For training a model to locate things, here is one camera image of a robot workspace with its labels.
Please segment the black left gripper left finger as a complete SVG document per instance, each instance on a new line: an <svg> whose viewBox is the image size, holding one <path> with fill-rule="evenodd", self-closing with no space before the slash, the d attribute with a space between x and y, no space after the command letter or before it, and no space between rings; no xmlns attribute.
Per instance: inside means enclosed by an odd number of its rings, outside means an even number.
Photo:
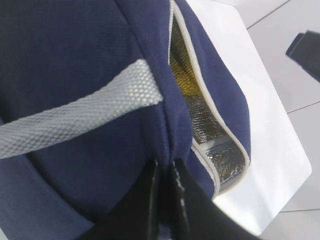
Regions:
<svg viewBox="0 0 320 240"><path fill-rule="evenodd" d="M123 199L79 240L156 240L160 167L149 160Z"/></svg>

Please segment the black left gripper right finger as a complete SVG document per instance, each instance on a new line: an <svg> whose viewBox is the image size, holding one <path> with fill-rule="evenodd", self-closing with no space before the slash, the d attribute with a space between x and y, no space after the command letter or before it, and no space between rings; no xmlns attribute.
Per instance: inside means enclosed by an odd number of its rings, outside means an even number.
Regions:
<svg viewBox="0 0 320 240"><path fill-rule="evenodd" d="M258 240L223 213L193 179L185 163L171 164L171 234L174 240Z"/></svg>

